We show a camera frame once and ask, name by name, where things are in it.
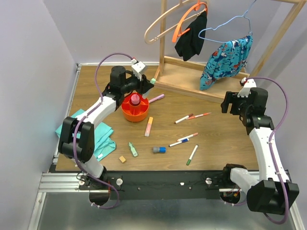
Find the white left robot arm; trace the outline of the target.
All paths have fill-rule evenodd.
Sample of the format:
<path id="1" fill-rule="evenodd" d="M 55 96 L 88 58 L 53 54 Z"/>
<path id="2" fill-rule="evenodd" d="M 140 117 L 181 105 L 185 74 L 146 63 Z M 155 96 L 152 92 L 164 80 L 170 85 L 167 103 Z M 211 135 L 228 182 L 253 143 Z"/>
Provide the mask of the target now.
<path id="1" fill-rule="evenodd" d="M 130 71 L 123 66 L 113 67 L 110 81 L 96 103 L 80 116 L 68 116 L 63 120 L 58 151 L 73 159 L 90 176 L 90 184 L 95 189 L 102 189 L 107 178 L 106 168 L 94 156 L 94 131 L 123 104 L 129 93 L 136 91 L 142 98 L 146 98 L 149 90 L 154 87 L 154 82 L 144 74 L 146 68 L 142 62 L 133 64 Z"/>

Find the orange pink highlighter pen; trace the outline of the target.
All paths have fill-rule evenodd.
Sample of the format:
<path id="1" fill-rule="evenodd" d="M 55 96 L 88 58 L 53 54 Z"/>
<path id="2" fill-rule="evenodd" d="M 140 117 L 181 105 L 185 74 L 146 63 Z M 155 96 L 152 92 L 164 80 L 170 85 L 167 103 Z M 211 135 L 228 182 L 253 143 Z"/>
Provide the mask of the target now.
<path id="1" fill-rule="evenodd" d="M 152 123 L 153 123 L 153 117 L 149 117 L 148 122 L 147 122 L 147 126 L 146 126 L 146 130 L 145 130 L 145 133 L 144 133 L 145 137 L 149 137 L 150 131 L 151 131 L 151 128 L 152 128 Z"/>

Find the orange round desk organizer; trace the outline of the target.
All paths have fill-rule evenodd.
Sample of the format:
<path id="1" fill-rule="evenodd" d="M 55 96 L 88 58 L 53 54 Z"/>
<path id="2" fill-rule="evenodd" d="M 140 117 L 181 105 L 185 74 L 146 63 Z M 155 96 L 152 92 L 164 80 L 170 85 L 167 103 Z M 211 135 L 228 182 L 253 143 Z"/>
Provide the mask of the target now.
<path id="1" fill-rule="evenodd" d="M 140 104 L 138 106 L 132 106 L 130 104 L 130 98 L 133 94 L 137 92 L 133 92 L 131 95 L 126 96 L 122 105 L 121 105 L 121 110 L 124 115 L 124 117 L 130 121 L 130 122 L 140 122 L 144 120 L 149 112 L 149 100 L 143 99 L 142 95 L 137 93 L 140 97 Z"/>

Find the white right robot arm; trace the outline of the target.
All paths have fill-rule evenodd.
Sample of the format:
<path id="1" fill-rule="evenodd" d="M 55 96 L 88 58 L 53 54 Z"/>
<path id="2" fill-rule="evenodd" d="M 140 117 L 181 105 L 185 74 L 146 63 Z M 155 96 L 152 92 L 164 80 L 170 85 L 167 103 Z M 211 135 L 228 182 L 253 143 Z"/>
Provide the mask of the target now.
<path id="1" fill-rule="evenodd" d="M 265 115 L 268 92 L 252 87 L 247 94 L 226 92 L 222 113 L 238 115 L 252 141 L 259 167 L 255 179 L 241 165 L 227 164 L 221 175 L 223 186 L 235 184 L 246 194 L 249 210 L 266 215 L 286 215 L 299 195 L 299 187 L 286 174 L 275 143 L 272 118 Z"/>

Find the green blue highlighter pen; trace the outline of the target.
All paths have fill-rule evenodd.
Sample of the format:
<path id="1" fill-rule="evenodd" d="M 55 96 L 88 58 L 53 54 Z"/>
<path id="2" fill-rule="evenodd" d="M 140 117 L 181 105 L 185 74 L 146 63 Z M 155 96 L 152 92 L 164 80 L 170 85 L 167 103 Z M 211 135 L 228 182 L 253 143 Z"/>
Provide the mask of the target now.
<path id="1" fill-rule="evenodd" d="M 150 80 L 150 84 L 155 85 L 155 82 L 156 82 L 156 79 L 155 79 L 155 78 L 152 78 L 152 79 Z"/>

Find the purple highlighter pen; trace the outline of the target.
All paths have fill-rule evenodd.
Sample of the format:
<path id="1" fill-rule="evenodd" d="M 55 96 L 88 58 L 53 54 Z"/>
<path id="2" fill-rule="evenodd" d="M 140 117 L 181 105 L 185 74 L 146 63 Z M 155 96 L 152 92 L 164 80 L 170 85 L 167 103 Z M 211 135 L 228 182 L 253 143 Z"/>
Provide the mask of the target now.
<path id="1" fill-rule="evenodd" d="M 164 94 L 161 94 L 161 95 L 159 95 L 159 96 L 156 96 L 156 97 L 150 99 L 150 100 L 149 100 L 149 103 L 153 103 L 153 102 L 155 102 L 155 101 L 157 101 L 157 100 L 163 99 L 164 97 L 165 97 L 165 95 L 164 95 Z"/>

